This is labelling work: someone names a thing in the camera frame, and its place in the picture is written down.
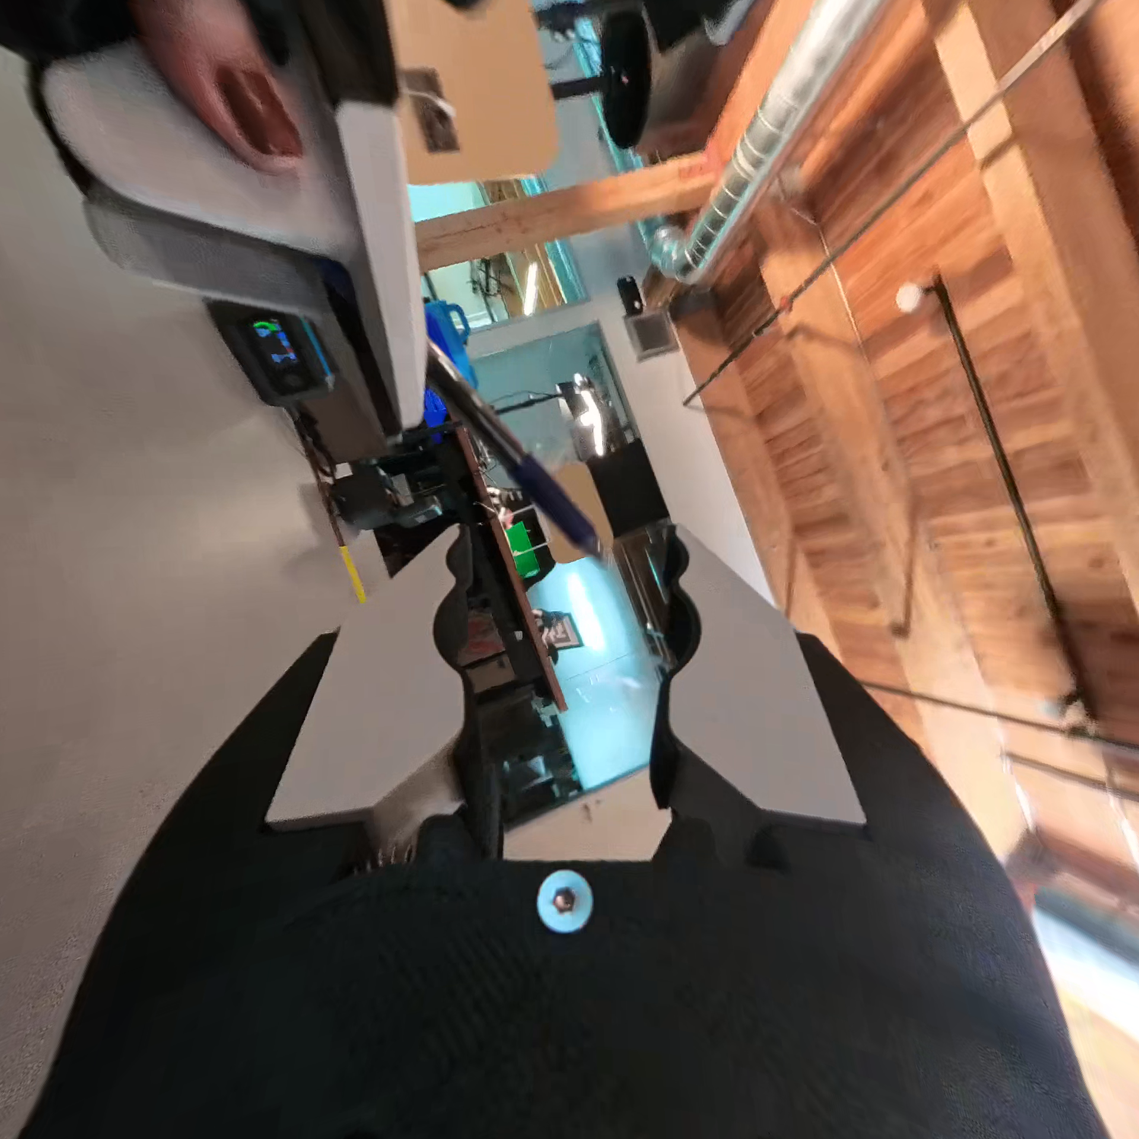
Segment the large wooden board stand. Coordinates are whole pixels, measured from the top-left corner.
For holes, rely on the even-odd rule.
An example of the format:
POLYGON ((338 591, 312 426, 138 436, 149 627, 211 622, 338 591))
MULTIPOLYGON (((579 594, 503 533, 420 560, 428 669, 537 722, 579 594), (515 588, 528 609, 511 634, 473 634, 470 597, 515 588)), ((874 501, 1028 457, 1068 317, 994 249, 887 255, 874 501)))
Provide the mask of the large wooden board stand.
POLYGON ((544 173, 556 107, 528 1, 383 1, 407 181, 489 181, 544 173))

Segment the plain wooden post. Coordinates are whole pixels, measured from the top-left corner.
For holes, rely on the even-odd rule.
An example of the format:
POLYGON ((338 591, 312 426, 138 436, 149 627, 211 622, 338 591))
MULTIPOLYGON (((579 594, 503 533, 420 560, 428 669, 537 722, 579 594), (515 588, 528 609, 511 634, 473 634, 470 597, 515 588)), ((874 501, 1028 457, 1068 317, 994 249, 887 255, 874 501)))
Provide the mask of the plain wooden post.
POLYGON ((480 262, 552 240, 701 208, 721 177, 703 152, 415 222, 419 269, 480 262))

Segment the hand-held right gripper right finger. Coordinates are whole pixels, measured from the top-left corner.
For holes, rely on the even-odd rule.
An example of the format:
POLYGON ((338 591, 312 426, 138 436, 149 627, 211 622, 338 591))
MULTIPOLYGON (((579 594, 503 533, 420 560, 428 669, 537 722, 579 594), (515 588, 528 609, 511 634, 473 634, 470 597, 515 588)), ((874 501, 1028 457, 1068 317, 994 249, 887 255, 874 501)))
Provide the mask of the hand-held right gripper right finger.
POLYGON ((684 525, 664 552, 667 648, 648 778, 667 808, 684 758, 752 807, 835 827, 864 812, 794 627, 684 525))

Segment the studio light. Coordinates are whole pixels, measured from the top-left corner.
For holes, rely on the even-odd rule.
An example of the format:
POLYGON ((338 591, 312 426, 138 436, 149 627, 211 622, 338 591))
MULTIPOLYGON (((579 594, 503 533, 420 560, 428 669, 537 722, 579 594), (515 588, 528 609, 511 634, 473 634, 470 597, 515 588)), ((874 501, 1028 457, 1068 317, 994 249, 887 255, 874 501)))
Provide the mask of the studio light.
POLYGON ((609 450, 619 421, 588 376, 574 374, 556 386, 560 418, 566 421, 574 457, 587 462, 609 450))

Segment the blue storage case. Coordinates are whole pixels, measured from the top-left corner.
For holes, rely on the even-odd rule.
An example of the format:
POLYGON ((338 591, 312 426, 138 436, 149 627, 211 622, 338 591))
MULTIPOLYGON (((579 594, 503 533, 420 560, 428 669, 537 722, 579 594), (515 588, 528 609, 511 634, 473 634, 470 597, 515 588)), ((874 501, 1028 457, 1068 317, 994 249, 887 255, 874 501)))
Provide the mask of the blue storage case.
MULTIPOLYGON (((477 374, 468 357, 470 323, 463 305, 440 298, 422 298, 422 311, 428 339, 450 359, 450 364, 463 374, 470 388, 477 391, 477 374)), ((445 399, 435 392, 435 388, 426 386, 422 424, 428 427, 438 427, 446 418, 448 410, 445 399)))

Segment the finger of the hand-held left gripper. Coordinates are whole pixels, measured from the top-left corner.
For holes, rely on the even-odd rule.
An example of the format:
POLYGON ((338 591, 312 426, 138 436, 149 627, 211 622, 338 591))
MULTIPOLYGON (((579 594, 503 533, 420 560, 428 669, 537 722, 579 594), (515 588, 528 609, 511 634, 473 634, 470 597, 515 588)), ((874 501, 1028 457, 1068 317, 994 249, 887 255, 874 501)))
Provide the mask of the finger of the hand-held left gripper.
POLYGON ((379 366, 370 397, 412 431, 422 418, 428 335, 398 115, 332 104, 302 40, 278 79, 304 142, 287 176, 235 158, 132 42, 47 65, 42 93, 93 190, 338 264, 379 366))
POLYGON ((108 190, 84 199, 93 242, 124 270, 163 288, 287 314, 326 314, 315 264, 290 247, 176 217, 108 190))

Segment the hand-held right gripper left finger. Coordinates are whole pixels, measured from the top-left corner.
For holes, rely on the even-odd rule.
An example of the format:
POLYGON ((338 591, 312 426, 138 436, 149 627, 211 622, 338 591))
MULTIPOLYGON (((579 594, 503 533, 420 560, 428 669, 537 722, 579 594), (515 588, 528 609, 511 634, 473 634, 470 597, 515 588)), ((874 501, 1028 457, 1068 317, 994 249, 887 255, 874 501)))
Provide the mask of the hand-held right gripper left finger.
POLYGON ((340 624, 266 823, 415 832, 460 808, 473 550, 448 525, 340 624))

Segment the blue pen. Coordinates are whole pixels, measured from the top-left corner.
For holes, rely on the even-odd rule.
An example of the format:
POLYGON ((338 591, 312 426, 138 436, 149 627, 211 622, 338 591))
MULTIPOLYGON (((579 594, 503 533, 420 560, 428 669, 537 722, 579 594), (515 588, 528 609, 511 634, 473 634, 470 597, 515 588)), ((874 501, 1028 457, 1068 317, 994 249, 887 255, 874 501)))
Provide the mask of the blue pen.
POLYGON ((549 470, 505 426, 503 417, 470 386, 442 345, 426 339, 426 383, 448 406, 453 421, 482 440, 530 503, 583 555, 600 559, 602 543, 592 519, 573 503, 549 470))

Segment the wall vent grille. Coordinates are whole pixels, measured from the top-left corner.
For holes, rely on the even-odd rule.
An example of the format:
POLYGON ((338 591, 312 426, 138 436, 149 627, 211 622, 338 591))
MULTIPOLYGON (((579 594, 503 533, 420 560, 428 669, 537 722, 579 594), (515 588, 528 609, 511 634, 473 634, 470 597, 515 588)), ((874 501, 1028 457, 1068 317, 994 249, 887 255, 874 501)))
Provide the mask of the wall vent grille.
POLYGON ((621 321, 635 363, 678 352, 676 324, 664 308, 646 308, 621 321))

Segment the wooden desk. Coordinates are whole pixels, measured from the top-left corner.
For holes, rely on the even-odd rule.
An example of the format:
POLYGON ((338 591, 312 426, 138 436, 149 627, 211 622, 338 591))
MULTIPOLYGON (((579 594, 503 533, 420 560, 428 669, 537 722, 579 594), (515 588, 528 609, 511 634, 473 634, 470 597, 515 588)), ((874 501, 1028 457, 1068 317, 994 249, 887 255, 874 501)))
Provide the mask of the wooden desk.
POLYGON ((515 550, 510 546, 505 525, 501 523, 497 511, 490 503, 490 491, 477 462, 470 432, 463 426, 456 427, 456 443, 473 482, 480 523, 483 523, 485 531, 490 533, 496 559, 503 563, 507 609, 511 615, 507 628, 510 634, 505 635, 503 643, 505 648, 521 648, 521 659, 525 669, 516 669, 516 677, 521 682, 532 682, 536 692, 549 700, 553 709, 564 712, 566 711, 564 692, 556 680, 553 664, 549 659, 537 622, 532 616, 532 606, 525 597, 524 579, 516 570, 515 550))

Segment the black round disc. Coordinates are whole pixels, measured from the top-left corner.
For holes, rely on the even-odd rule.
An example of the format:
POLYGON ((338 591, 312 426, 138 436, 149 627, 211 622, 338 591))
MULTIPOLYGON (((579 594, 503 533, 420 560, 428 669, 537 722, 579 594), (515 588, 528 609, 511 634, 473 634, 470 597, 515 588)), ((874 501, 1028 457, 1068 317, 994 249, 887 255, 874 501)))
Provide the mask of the black round disc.
POLYGON ((641 8, 612 11, 600 22, 600 111, 614 148, 634 149, 648 121, 653 40, 641 8))

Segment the small black label printer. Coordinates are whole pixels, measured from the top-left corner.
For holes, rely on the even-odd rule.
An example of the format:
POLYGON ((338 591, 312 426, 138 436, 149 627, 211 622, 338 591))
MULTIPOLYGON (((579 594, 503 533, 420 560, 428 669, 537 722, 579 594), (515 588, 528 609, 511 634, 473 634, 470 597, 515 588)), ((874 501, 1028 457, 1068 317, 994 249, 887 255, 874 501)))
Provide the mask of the small black label printer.
POLYGON ((335 391, 337 371, 304 315, 224 298, 205 298, 205 314, 266 406, 297 406, 335 391))

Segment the black hanging rod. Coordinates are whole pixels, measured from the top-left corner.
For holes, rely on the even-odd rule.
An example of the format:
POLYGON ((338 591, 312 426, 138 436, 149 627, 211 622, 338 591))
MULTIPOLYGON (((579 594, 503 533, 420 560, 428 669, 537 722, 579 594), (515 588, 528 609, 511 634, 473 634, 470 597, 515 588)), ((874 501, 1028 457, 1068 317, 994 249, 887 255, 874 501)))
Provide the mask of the black hanging rod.
POLYGON ((997 470, 999 470, 999 477, 1004 483, 1004 494, 1008 497, 1008 505, 1009 505, 1014 523, 1016 523, 1016 533, 1020 533, 1023 552, 1028 557, 1030 573, 1034 573, 1037 594, 1041 594, 1043 606, 1046 606, 1046 615, 1048 615, 1051 634, 1054 634, 1054 643, 1056 643, 1056 648, 1063 656, 1066 670, 1071 675, 1068 695, 1062 697, 1062 711, 1068 719, 1073 719, 1076 709, 1080 709, 1084 725, 1091 728, 1098 719, 1098 716, 1097 716, 1098 705, 1097 705, 1097 700, 1091 695, 1087 667, 1084 667, 1080 648, 1076 643, 1068 615, 1062 606, 1062 598, 1054 588, 1054 583, 1048 573, 1046 557, 1043 557, 1043 550, 1037 544, 1026 501, 1020 491, 1020 482, 1016 482, 1016 475, 1014 475, 1013 462, 1008 457, 1008 450, 1004 447, 1001 431, 999 431, 999 424, 994 418, 985 383, 977 374, 973 352, 970 352, 966 337, 963 337, 961 321, 957 315, 951 295, 947 290, 947 281, 939 270, 932 270, 932 276, 925 284, 925 291, 935 298, 935 305, 939 308, 947 335, 950 335, 951 345, 957 351, 966 386, 970 391, 970 399, 975 404, 981 432, 985 432, 987 443, 988 443, 991 460, 997 462, 997 470))

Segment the plain black charger box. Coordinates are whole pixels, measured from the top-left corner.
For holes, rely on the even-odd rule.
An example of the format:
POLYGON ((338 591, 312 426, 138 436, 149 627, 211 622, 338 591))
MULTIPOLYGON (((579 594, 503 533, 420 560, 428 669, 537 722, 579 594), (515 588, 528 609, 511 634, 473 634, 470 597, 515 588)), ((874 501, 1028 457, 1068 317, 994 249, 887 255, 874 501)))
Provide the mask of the plain black charger box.
POLYGON ((386 470, 379 462, 358 462, 347 475, 335 477, 330 501, 338 521, 352 531, 412 531, 445 514, 440 494, 446 488, 442 468, 426 462, 386 470))

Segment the silver duct pipe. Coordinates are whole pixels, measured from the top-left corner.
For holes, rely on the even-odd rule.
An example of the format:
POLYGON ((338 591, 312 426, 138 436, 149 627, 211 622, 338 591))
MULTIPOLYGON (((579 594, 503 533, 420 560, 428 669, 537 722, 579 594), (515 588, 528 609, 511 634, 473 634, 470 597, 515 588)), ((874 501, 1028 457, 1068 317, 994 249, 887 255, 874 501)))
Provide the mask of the silver duct pipe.
POLYGON ((649 255, 664 279, 694 284, 710 274, 883 11, 887 1, 812 5, 689 231, 674 224, 654 231, 649 255))

